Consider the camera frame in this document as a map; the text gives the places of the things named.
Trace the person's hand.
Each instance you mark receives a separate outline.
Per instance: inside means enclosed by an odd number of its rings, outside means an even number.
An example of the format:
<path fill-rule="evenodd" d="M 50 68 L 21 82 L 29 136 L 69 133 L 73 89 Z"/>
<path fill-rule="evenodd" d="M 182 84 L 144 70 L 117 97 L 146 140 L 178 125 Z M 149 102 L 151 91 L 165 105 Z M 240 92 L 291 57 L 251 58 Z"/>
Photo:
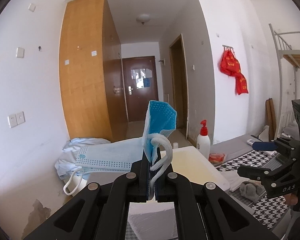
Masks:
<path fill-rule="evenodd" d="M 298 197 L 293 193 L 285 195 L 284 198 L 285 198 L 285 203 L 288 206 L 294 206 L 298 203 Z"/>

